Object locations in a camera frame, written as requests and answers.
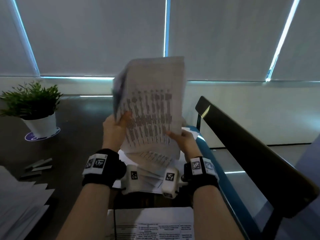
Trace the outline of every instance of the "person's left hand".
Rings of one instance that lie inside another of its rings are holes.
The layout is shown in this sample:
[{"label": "person's left hand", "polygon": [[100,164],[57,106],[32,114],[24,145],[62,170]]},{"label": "person's left hand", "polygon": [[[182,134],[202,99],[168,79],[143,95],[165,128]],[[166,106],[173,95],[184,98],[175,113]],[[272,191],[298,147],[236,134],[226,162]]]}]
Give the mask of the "person's left hand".
[{"label": "person's left hand", "polygon": [[119,123],[115,122],[114,115],[110,115],[103,122],[103,143],[102,149],[111,149],[114,152],[118,152],[120,150],[120,146],[125,140],[125,136],[127,133],[127,124],[131,119],[131,113],[126,111]]}]

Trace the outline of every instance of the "green plant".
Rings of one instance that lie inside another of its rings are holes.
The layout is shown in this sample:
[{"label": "green plant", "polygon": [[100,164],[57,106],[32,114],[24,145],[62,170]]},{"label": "green plant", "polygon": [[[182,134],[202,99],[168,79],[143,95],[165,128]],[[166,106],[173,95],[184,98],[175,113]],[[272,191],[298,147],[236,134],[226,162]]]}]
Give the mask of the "green plant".
[{"label": "green plant", "polygon": [[0,110],[0,116],[14,116],[24,120],[37,120],[52,115],[62,94],[57,85],[44,88],[40,82],[25,83],[13,88],[13,91],[2,92],[0,100],[7,105]]}]

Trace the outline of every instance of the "black wristband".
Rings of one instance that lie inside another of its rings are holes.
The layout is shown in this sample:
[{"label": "black wristband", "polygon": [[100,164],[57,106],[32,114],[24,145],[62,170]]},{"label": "black wristband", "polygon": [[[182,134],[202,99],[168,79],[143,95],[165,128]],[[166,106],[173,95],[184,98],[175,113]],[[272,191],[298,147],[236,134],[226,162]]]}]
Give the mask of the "black wristband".
[{"label": "black wristband", "polygon": [[196,162],[189,162],[184,165],[183,180],[188,182],[189,192],[193,195],[196,189],[206,185],[213,185],[220,189],[218,175],[212,162],[206,158],[204,162],[203,157],[197,159]]},{"label": "black wristband", "polygon": [[89,157],[83,174],[82,186],[94,183],[111,188],[117,179],[121,179],[126,174],[126,164],[119,160],[118,153],[111,149],[101,149]]}]

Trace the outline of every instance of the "gray roller blind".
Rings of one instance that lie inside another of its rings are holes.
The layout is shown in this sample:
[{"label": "gray roller blind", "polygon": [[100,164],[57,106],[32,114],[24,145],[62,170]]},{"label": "gray roller blind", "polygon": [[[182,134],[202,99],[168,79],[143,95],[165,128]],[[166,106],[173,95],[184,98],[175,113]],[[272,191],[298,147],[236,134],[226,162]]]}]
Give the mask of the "gray roller blind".
[{"label": "gray roller blind", "polygon": [[166,0],[16,0],[42,76],[115,76],[163,56]]},{"label": "gray roller blind", "polygon": [[0,76],[35,77],[11,0],[0,0]]},{"label": "gray roller blind", "polygon": [[188,80],[264,81],[293,0],[171,0],[169,56]]},{"label": "gray roller blind", "polygon": [[272,80],[320,81],[320,0],[300,0]]}]

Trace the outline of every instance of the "potted plant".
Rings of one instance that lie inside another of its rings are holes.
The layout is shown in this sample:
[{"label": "potted plant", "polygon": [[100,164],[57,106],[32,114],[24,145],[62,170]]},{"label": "potted plant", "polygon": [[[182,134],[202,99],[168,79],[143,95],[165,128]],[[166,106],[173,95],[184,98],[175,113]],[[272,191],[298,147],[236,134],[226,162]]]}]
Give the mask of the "potted plant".
[{"label": "potted plant", "polygon": [[0,99],[7,105],[0,116],[19,117],[36,138],[49,137],[56,133],[55,111],[62,94],[58,86],[44,88],[40,82],[19,85],[13,91],[2,92]]}]

